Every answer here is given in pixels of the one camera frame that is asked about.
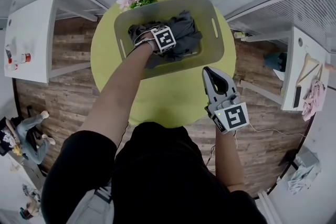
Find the pink clothing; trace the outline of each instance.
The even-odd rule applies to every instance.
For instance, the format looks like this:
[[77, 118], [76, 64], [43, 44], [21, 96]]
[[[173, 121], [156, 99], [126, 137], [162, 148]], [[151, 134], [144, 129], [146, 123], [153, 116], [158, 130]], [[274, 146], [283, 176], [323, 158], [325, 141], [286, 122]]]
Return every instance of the pink clothing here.
[[326, 96], [323, 83], [319, 80], [312, 80], [310, 91], [307, 93], [306, 97], [303, 99], [303, 119], [304, 121], [309, 120], [321, 105], [323, 105], [324, 97]]

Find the black shirt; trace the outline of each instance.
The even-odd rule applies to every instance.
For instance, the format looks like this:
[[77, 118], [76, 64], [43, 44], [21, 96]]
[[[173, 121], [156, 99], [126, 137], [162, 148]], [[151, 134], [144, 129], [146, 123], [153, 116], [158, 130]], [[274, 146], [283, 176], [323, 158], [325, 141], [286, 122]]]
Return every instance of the black shirt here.
[[266, 223], [244, 191], [232, 193], [205, 166], [185, 128], [143, 123], [116, 145], [90, 131], [70, 136], [42, 192], [46, 223], [66, 223], [89, 190], [112, 179], [113, 223]]

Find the green round table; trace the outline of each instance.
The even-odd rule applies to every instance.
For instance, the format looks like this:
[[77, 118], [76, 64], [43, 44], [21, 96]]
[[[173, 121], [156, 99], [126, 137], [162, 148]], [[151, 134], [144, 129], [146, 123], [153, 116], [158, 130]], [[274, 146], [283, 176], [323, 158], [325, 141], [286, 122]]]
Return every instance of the green round table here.
[[[208, 66], [232, 77], [236, 64], [233, 36], [222, 14], [216, 7], [215, 10], [225, 51], [220, 61]], [[114, 33], [114, 21], [119, 14], [119, 5], [114, 4], [102, 17], [92, 40], [91, 69], [100, 91], [122, 61]], [[141, 80], [129, 122], [136, 125], [153, 121], [166, 128], [174, 128], [191, 124], [205, 116], [204, 107], [207, 106], [208, 97], [204, 92], [203, 67]]]

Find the laundry basket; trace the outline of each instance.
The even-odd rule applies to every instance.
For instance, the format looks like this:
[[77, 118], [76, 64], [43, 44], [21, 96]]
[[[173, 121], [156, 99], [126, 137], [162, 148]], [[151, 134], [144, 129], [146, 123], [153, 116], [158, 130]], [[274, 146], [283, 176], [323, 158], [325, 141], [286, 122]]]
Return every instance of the laundry basket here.
[[202, 33], [199, 47], [182, 61], [164, 62], [153, 69], [146, 69], [144, 78], [219, 61], [224, 55], [224, 44], [214, 6], [209, 0], [165, 0], [121, 13], [114, 22], [114, 30], [122, 60], [134, 48], [128, 34], [131, 25], [168, 20], [184, 10], [190, 12], [197, 30]]

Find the dark wooden floor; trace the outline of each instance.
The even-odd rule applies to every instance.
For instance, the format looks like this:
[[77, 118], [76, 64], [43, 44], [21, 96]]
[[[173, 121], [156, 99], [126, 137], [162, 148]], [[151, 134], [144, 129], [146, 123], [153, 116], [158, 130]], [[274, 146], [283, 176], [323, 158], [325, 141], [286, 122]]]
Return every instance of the dark wooden floor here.
[[[55, 25], [53, 67], [90, 60], [90, 46], [97, 23], [81, 18], [59, 20]], [[265, 67], [263, 56], [278, 49], [269, 42], [247, 44], [236, 41], [237, 62], [234, 79], [244, 79], [279, 94], [281, 81], [274, 72]], [[17, 91], [22, 113], [32, 105], [35, 112], [48, 110], [50, 117], [42, 123], [44, 133], [56, 140], [42, 168], [49, 171], [56, 160], [63, 141], [82, 124], [99, 91], [94, 83], [91, 69], [84, 69], [59, 76], [49, 84], [17, 80]], [[300, 114], [286, 113], [278, 104], [247, 89], [240, 88], [242, 99], [247, 103], [251, 124], [257, 129], [275, 128], [286, 134], [304, 133], [307, 125]], [[134, 126], [129, 126], [121, 147], [130, 138]], [[202, 118], [186, 126], [190, 137], [199, 146], [206, 161], [215, 143], [215, 127], [209, 118]], [[238, 151], [244, 166], [248, 192], [270, 188], [283, 170], [278, 163], [289, 149], [296, 148], [300, 135], [284, 136], [275, 131], [256, 133], [248, 126], [237, 132]], [[209, 168], [215, 169], [213, 156]]]

